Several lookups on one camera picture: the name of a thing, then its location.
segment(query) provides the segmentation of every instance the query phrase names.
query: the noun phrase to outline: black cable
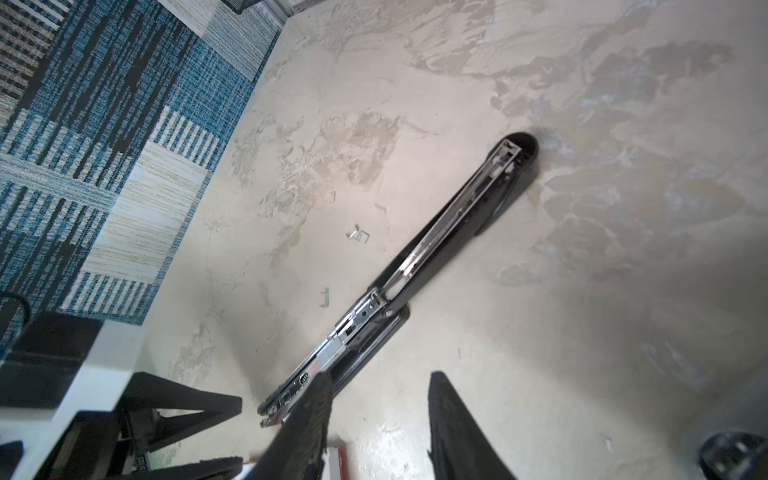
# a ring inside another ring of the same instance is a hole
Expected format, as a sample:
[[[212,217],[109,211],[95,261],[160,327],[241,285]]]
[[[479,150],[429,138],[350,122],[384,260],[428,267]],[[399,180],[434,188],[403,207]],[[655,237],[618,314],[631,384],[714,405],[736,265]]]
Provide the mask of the black cable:
[[[24,310],[24,318],[22,319],[22,329],[23,329],[32,318],[32,307],[29,306],[29,302],[27,301],[27,299],[24,298],[22,295],[19,295],[18,293],[9,292],[6,290],[0,290],[0,298],[11,298],[16,300],[22,305],[22,309]]]

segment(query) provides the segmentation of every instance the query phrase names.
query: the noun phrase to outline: blue carpet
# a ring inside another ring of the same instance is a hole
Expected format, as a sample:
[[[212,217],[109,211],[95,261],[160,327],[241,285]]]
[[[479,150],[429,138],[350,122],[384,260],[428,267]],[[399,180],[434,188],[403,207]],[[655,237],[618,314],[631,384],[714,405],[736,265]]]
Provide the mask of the blue carpet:
[[[155,0],[4,0],[0,290],[140,324],[258,80]],[[18,329],[0,301],[0,349]]]

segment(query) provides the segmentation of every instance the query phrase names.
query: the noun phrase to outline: patterned carpet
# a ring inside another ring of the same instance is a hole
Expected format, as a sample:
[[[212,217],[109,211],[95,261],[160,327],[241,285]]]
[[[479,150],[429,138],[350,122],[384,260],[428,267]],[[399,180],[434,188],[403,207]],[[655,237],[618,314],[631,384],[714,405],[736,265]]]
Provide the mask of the patterned carpet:
[[[0,22],[0,290],[140,324],[279,32],[246,78],[155,0],[3,0]]]

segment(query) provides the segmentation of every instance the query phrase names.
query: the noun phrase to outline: marbled surface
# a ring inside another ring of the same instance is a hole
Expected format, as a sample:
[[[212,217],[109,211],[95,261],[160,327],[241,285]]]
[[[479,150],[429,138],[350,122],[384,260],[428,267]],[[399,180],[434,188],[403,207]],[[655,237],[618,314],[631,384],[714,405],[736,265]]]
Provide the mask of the marbled surface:
[[[521,479],[670,478],[678,435],[766,352],[766,13],[329,0],[291,18],[147,317],[143,365],[243,414],[157,460],[259,455],[256,406],[525,130],[540,177],[412,301],[330,438],[352,478],[431,478],[441,369]]]

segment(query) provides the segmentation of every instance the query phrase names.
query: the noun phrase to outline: black mesh object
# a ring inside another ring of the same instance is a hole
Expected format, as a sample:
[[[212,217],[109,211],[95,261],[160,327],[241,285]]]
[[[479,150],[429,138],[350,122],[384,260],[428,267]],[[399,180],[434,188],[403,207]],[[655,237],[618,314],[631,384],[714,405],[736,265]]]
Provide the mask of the black mesh object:
[[[243,10],[250,7],[251,5],[255,5],[261,0],[221,0],[224,2],[224,4],[232,9],[232,12],[237,13],[238,15],[243,13]]]
[[[333,384],[318,373],[246,480],[315,480],[323,473]]]
[[[515,480],[443,372],[429,380],[435,480]]]

